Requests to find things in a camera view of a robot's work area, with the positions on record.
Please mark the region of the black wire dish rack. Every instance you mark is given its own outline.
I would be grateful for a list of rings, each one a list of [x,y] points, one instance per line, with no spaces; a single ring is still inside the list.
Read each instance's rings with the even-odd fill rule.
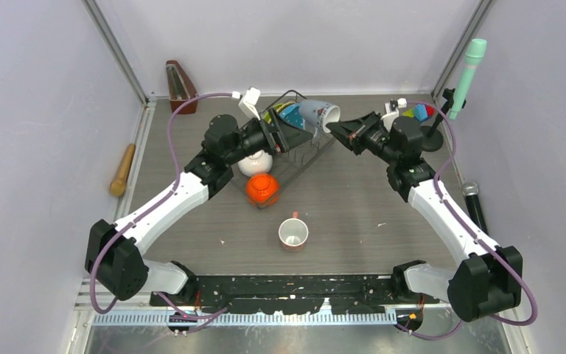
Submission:
[[[276,98],[269,106],[273,107],[276,104],[286,102],[294,102],[299,104],[304,100],[306,100],[306,97],[303,94],[300,94],[296,90],[291,89]],[[333,144],[332,137],[327,136],[323,132],[317,131],[316,128],[312,127],[311,125],[305,123],[305,129],[310,133],[316,134],[310,141],[300,145],[292,151],[274,155],[271,154],[271,156],[273,157],[273,166],[268,174],[271,174],[279,182],[279,197],[297,177],[299,177],[313,162],[315,162],[323,154],[326,149],[330,148]],[[248,200],[245,187],[248,183],[249,177],[244,176],[240,172],[237,164],[233,166],[233,171],[234,177],[231,180],[231,185],[242,192]],[[255,207],[264,209],[267,206]]]

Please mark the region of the blue polka dot plate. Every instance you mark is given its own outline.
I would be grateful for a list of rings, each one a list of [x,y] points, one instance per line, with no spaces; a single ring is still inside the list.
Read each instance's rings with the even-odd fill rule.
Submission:
[[[302,129],[305,129],[305,121],[303,116],[299,113],[299,104],[292,103],[279,110],[279,116],[288,124]]]

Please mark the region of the white mug grey handle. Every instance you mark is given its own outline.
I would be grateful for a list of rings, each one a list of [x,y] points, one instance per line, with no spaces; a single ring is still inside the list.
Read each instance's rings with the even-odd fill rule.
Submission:
[[[298,112],[304,121],[323,133],[331,133],[329,123],[339,122],[340,107],[320,100],[304,100],[298,105]]]

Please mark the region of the white bowl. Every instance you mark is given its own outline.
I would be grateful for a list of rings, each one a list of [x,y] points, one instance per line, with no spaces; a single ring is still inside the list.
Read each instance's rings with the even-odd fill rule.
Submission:
[[[240,172],[247,177],[260,173],[269,173],[273,166],[273,157],[263,150],[247,156],[237,163]]]

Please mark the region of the orange bowl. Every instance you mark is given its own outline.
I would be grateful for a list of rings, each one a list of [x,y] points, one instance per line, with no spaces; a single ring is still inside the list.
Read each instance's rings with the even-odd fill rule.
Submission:
[[[248,201],[257,207],[268,207],[279,199],[279,182],[268,173],[258,173],[248,179],[245,191]]]

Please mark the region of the white mug red handle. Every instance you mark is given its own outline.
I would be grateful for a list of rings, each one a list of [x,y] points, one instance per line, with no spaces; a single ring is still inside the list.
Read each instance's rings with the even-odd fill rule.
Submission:
[[[278,228],[278,238],[281,246],[287,251],[301,251],[307,243],[309,228],[299,218],[297,212],[292,217],[282,221]]]

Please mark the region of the lime green plate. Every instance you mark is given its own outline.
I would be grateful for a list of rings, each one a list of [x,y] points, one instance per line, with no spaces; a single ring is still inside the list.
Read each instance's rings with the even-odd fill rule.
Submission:
[[[286,103],[279,103],[273,106],[273,109],[277,112],[277,113],[281,113],[283,112],[284,109],[286,109],[287,107],[294,105],[294,102],[286,102]],[[263,120],[266,121],[267,124],[272,125],[272,118],[270,116],[269,110],[266,110],[263,116]]]

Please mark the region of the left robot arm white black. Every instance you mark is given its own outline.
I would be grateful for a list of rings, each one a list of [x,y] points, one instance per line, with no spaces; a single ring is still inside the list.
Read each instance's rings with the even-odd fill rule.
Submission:
[[[103,219],[90,230],[85,268],[91,284],[102,284],[125,301],[140,291],[163,292],[179,305],[196,296],[193,275],[177,263],[146,260],[152,244],[176,221],[213,198],[234,177],[233,165],[259,151],[286,153],[312,139],[312,133],[286,123],[274,110],[271,123],[249,119],[240,127],[229,114],[209,123],[201,151],[167,188],[113,223]]]

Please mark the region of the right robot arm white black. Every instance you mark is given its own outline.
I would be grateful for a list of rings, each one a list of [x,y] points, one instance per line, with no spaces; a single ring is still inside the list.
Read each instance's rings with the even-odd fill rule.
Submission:
[[[422,158],[420,123],[397,117],[386,129],[378,114],[330,122],[327,130],[348,150],[369,151],[386,162],[388,182],[403,201],[432,227],[451,253],[450,271],[415,260],[394,267],[391,293],[400,302],[419,294],[449,303],[465,322],[520,305],[523,257],[513,246],[502,247],[458,207],[433,168]]]

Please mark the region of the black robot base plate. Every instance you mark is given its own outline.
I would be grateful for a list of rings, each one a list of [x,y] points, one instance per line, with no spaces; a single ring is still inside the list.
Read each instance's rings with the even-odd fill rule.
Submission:
[[[205,313],[223,308],[232,314],[285,315],[317,313],[329,305],[333,314],[373,314],[387,305],[438,304],[431,296],[396,289],[389,275],[242,275],[195,276],[187,289],[167,297],[174,305]]]

